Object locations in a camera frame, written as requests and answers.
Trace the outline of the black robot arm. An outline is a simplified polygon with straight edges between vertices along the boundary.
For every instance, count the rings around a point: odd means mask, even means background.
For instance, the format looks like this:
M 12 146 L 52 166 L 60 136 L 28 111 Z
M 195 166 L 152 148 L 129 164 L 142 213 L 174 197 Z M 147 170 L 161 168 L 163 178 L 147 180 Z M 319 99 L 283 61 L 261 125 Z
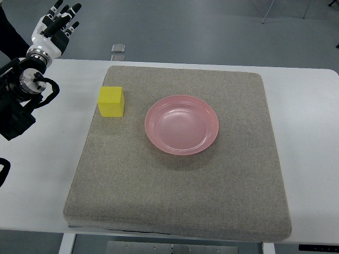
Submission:
M 6 140 L 22 135 L 35 123 L 32 112 L 59 94 L 58 84 L 43 76 L 47 66 L 42 57 L 32 56 L 1 67 L 1 135 Z

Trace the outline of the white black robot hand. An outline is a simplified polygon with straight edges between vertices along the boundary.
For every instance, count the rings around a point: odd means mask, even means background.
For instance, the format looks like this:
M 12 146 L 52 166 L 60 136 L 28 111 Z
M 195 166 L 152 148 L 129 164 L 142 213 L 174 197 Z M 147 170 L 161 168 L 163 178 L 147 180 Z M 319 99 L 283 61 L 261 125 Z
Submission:
M 47 64 L 62 56 L 69 44 L 70 36 L 79 26 L 78 21 L 72 23 L 72 20 L 81 8 L 80 3 L 63 6 L 63 1 L 56 1 L 37 23 L 31 36 L 32 45 L 27 50 L 26 56 L 40 56 Z

